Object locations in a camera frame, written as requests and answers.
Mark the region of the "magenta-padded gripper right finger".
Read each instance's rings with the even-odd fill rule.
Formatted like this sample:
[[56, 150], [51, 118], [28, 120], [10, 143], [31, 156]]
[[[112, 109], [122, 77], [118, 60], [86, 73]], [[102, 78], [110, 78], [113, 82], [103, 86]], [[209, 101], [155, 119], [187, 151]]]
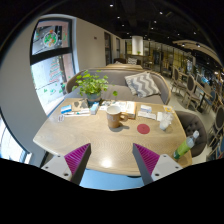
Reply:
[[167, 154], [158, 155], [136, 143], [133, 144], [132, 153], [145, 185], [182, 169], [182, 167]]

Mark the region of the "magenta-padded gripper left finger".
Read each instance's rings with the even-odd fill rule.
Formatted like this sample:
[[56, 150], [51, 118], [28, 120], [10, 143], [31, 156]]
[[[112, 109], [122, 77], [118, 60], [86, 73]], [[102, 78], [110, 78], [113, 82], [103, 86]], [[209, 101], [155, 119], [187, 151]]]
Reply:
[[54, 156], [42, 169], [79, 185], [91, 155], [91, 144], [85, 144], [65, 156]]

